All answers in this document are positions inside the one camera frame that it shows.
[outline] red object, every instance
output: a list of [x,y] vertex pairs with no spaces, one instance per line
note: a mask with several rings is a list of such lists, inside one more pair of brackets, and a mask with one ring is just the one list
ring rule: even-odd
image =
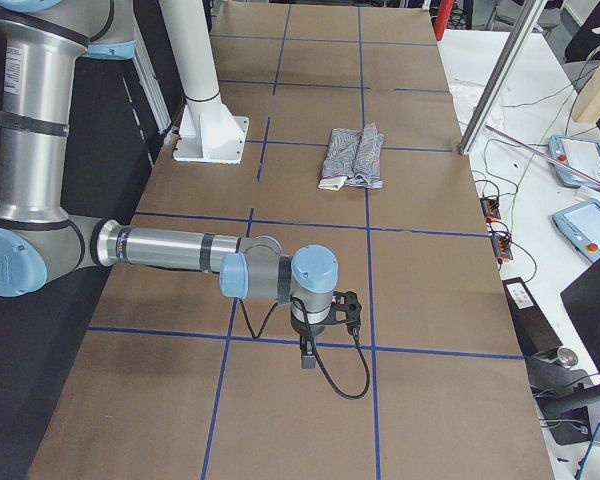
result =
[[447,28],[447,23],[449,23],[449,17],[451,16],[451,11],[453,10],[453,4],[455,0],[442,0],[440,2],[440,7],[438,8],[438,17],[436,18],[436,23],[433,26],[433,31],[436,34],[436,40],[442,40],[442,35],[444,35],[444,29]]

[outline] white device with blue border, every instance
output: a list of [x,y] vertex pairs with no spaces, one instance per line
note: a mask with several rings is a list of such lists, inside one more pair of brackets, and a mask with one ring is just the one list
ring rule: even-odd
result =
[[552,215],[560,232],[591,262],[600,258],[600,202],[587,200]]
[[[556,160],[586,173],[600,182],[600,141],[553,135],[549,139],[549,151]],[[587,186],[599,190],[597,185],[555,167],[558,181],[569,188]]]

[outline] folded cloth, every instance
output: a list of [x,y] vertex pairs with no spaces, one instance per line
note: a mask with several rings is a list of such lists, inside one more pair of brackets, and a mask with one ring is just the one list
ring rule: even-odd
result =
[[343,185],[381,188],[380,150],[384,135],[376,125],[366,125],[363,131],[334,128],[322,165],[322,180],[318,187],[339,190]]

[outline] white table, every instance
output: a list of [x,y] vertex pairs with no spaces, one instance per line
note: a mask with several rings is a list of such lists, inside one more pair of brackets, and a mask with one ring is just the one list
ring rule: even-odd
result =
[[[507,35],[504,32],[447,30],[439,42],[439,48],[449,83],[462,81],[484,86]],[[567,85],[569,80],[546,41],[542,35],[533,34],[502,93],[501,104],[504,106],[506,133],[531,144],[546,144],[549,136],[564,134],[571,104],[575,98],[571,88],[533,106],[506,106],[535,102]],[[558,114],[565,100],[567,102]],[[595,125],[571,121],[568,133],[573,135],[592,127]],[[582,136],[600,139],[600,132],[594,128]],[[471,167],[476,179],[484,178],[483,152],[490,138],[499,137],[483,131],[470,153]],[[489,172],[516,183],[519,182],[530,157],[531,154],[521,148],[509,147],[498,142],[491,142],[486,153]],[[514,186],[507,182],[488,175],[487,178],[497,183],[502,193],[514,191]],[[477,184],[478,192],[482,191],[484,185]],[[495,190],[487,187],[486,192],[492,194]],[[504,196],[501,197],[500,211],[505,224],[511,227],[513,221],[513,240],[529,250],[538,264],[535,278],[527,284],[529,290],[562,343],[578,355],[579,363],[576,368],[593,373],[597,371],[596,367],[560,298],[560,292],[590,264],[557,231],[550,219],[551,214],[577,203],[575,193],[576,190],[561,187],[549,164],[535,157],[520,184],[515,208],[512,209],[512,197]],[[502,266],[501,277],[528,279],[533,273],[532,261],[515,246],[513,255],[514,261]],[[594,383],[600,382],[598,377],[593,377],[592,380]],[[555,478],[573,479],[577,461],[582,458],[587,445],[562,447],[553,441],[549,432],[545,432],[545,440]],[[558,462],[557,458],[568,459],[569,462]],[[594,449],[587,461],[584,478],[600,480],[600,448]]]

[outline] barcode sticker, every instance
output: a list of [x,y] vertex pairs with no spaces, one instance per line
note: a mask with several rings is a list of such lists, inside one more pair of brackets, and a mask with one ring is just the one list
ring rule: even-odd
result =
[[4,65],[4,91],[20,94],[22,90],[22,49],[7,47],[7,59]]
[[509,283],[507,289],[518,308],[522,310],[523,308],[533,307],[533,300],[531,300],[521,283]]

